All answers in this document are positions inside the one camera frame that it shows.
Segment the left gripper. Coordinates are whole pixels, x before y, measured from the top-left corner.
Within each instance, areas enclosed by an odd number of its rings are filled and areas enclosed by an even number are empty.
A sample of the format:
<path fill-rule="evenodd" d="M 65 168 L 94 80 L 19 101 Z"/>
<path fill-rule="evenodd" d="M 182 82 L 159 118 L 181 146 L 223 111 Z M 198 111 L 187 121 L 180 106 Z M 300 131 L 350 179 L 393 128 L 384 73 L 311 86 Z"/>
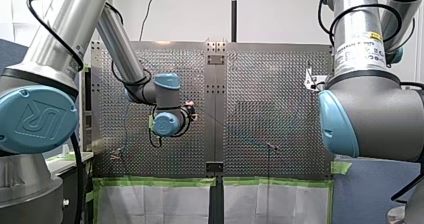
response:
<path fill-rule="evenodd" d="M 182 107 L 182 109 L 186 112 L 187 117 L 191 121 L 197 121 L 198 119 L 198 114 L 196 114 L 194 105 L 195 103 L 193 100 L 188 100 L 185 102 L 185 105 Z"/>

